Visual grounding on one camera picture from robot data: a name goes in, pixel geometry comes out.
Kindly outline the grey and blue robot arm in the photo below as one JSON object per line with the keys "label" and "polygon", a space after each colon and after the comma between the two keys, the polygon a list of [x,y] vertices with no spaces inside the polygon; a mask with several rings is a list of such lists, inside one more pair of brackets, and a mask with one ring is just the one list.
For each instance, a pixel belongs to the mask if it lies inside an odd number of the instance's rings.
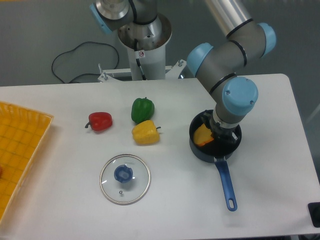
{"label": "grey and blue robot arm", "polygon": [[[239,0],[208,0],[206,5],[227,41],[218,48],[198,45],[186,64],[216,103],[213,113],[203,117],[205,126],[214,139],[234,143],[236,127],[258,98],[256,85],[236,71],[268,54],[277,38],[271,26],[253,20]],[[167,44],[172,31],[155,0],[97,0],[89,8],[100,29],[117,32],[127,48],[133,80],[165,77],[165,57],[157,50]]]}

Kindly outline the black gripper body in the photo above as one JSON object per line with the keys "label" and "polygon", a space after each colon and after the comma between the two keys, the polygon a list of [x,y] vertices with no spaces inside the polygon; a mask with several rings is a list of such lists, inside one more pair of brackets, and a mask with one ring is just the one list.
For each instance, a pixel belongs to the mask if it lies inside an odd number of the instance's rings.
{"label": "black gripper body", "polygon": [[226,123],[222,121],[215,110],[205,110],[201,113],[201,121],[212,132],[214,139],[220,139],[230,143],[231,132],[235,132],[236,123]]}

